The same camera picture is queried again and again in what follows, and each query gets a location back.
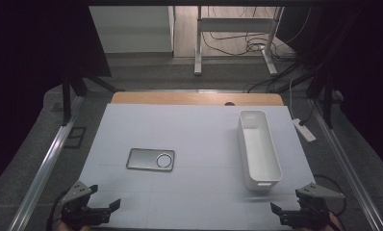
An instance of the white plastic bin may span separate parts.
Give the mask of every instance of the white plastic bin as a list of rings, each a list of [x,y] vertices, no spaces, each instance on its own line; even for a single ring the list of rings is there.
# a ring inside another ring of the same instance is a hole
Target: white plastic bin
[[[282,179],[282,171],[266,114],[242,111],[238,136],[246,187],[252,191],[269,191]]]

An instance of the black curtain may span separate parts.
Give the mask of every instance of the black curtain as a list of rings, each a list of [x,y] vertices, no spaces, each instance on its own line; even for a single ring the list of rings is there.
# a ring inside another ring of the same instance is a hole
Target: black curtain
[[[342,111],[383,160],[383,1],[362,9],[332,66]]]
[[[111,76],[89,7],[74,0],[0,1],[0,174],[65,75]]]

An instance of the metal frame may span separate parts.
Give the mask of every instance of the metal frame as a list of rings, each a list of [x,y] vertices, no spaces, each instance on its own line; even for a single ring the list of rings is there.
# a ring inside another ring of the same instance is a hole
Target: metal frame
[[[261,52],[266,61],[269,74],[276,76],[275,65],[273,64],[270,47],[275,37],[276,29],[281,18],[283,8],[277,7],[273,19],[270,18],[202,18],[201,6],[197,12],[197,40],[194,52],[194,75],[201,75],[201,33],[203,32],[257,32],[268,33],[265,46],[261,46]]]
[[[36,174],[35,179],[33,180],[32,185],[27,191],[23,201],[21,202],[20,207],[18,208],[8,230],[24,230],[26,228],[30,216],[34,211],[41,193],[45,187],[45,184],[50,177],[51,171],[53,170],[53,167],[59,158],[65,140],[68,137],[68,134],[77,118],[78,111],[80,110],[83,102],[84,97],[75,97],[71,109],[71,119],[65,126],[62,126],[59,129],[56,138],[53,140],[53,143],[48,149],[48,152],[45,155],[40,168],[38,169],[38,173]]]
[[[354,192],[355,197],[359,201],[363,212],[368,219],[371,228],[374,231],[383,230],[383,219],[381,218],[380,213],[377,210],[374,202],[372,201],[369,192],[363,186],[362,181],[358,177],[353,165],[350,160],[347,158],[347,154],[340,144],[338,138],[336,137],[335,132],[328,127],[328,125],[324,122],[322,110],[319,104],[315,104],[312,100],[309,101],[312,107],[316,107],[315,115],[320,125],[320,128],[323,131],[323,134],[326,136],[327,141],[330,144],[330,147],[333,150],[334,155],[338,161],[339,166],[341,167],[343,173],[345,174],[345,178],[351,189]]]

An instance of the white power adapter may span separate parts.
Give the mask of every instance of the white power adapter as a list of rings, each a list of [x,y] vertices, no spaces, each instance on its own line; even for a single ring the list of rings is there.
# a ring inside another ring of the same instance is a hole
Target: white power adapter
[[[305,139],[307,142],[316,140],[317,138],[311,133],[311,131],[309,131],[305,125],[300,125],[299,122],[299,118],[293,119],[294,127],[300,133],[300,135],[302,135],[303,139]]]

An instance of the white tabletop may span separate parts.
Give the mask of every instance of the white tabletop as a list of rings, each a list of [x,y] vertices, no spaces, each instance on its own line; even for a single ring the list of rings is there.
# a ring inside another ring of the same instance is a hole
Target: white tabletop
[[[283,179],[268,194],[243,183],[240,111],[267,114]],[[172,172],[126,168],[131,148],[175,151]],[[298,210],[294,190],[315,182],[285,106],[110,104],[80,180],[98,185],[90,207],[121,208],[103,226],[147,229],[278,230],[270,209]]]

